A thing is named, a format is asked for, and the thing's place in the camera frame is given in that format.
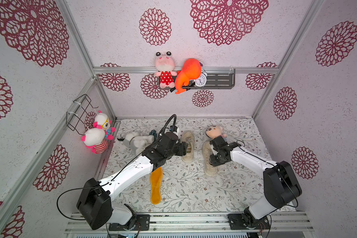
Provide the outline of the beige lace sneaker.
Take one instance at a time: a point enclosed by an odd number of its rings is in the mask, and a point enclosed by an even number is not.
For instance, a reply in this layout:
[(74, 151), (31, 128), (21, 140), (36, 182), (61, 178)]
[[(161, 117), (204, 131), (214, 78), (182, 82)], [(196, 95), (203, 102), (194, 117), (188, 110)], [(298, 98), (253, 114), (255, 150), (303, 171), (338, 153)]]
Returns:
[(202, 148), (202, 156), (204, 158), (204, 172), (207, 176), (214, 177), (218, 173), (218, 168), (210, 164), (210, 156), (214, 155), (211, 149), (210, 142), (207, 141), (204, 143)]
[(195, 139), (192, 131), (186, 131), (183, 133), (182, 142), (187, 143), (186, 154), (182, 157), (182, 160), (186, 163), (191, 163), (194, 160)]

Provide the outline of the yellow insole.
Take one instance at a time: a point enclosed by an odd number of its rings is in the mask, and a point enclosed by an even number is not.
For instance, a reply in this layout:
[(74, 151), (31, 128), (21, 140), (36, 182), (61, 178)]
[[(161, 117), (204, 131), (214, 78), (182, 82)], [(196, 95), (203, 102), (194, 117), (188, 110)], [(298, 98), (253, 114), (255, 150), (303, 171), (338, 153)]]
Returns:
[(163, 180), (163, 170), (161, 167), (157, 168), (150, 175), (151, 183), (151, 203), (157, 205), (161, 202), (161, 183)]

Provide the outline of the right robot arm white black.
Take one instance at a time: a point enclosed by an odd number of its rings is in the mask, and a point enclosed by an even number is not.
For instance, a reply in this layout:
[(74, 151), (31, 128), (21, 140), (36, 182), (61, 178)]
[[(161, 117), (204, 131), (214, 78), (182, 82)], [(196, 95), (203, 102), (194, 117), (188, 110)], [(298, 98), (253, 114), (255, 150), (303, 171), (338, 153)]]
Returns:
[(218, 167), (233, 161), (263, 179), (264, 194), (257, 202), (245, 209), (242, 217), (246, 221), (258, 221), (277, 209), (289, 205), (302, 194), (300, 184), (288, 162), (269, 161), (246, 150), (238, 142), (228, 143), (221, 136), (211, 140), (210, 147), (212, 166)]

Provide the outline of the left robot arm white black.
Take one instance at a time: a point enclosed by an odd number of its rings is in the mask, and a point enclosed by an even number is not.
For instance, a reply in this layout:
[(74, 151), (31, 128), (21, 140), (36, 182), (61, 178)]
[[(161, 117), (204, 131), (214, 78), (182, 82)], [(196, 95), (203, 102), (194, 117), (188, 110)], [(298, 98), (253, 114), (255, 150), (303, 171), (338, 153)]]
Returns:
[(77, 209), (92, 230), (107, 222), (126, 224), (131, 211), (113, 205), (115, 198), (138, 179), (163, 166), (173, 156), (184, 156), (187, 143), (181, 142), (173, 132), (167, 132), (149, 145), (119, 172), (99, 181), (89, 179), (77, 202)]

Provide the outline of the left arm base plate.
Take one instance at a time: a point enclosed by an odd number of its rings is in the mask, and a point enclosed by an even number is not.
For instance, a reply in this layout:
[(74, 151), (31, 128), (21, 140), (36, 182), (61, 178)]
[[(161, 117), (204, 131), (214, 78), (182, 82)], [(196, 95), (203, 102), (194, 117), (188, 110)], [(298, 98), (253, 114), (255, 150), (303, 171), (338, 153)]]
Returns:
[(125, 225), (110, 223), (109, 231), (148, 231), (150, 218), (149, 214), (136, 214)]

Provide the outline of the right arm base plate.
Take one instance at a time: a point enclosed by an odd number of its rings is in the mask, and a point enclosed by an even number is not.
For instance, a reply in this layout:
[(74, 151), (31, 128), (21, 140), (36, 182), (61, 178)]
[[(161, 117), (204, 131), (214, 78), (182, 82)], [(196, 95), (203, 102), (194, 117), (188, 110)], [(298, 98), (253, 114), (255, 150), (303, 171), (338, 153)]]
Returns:
[(245, 213), (228, 214), (231, 230), (266, 230), (270, 228), (270, 221), (267, 216), (261, 219), (255, 219)]

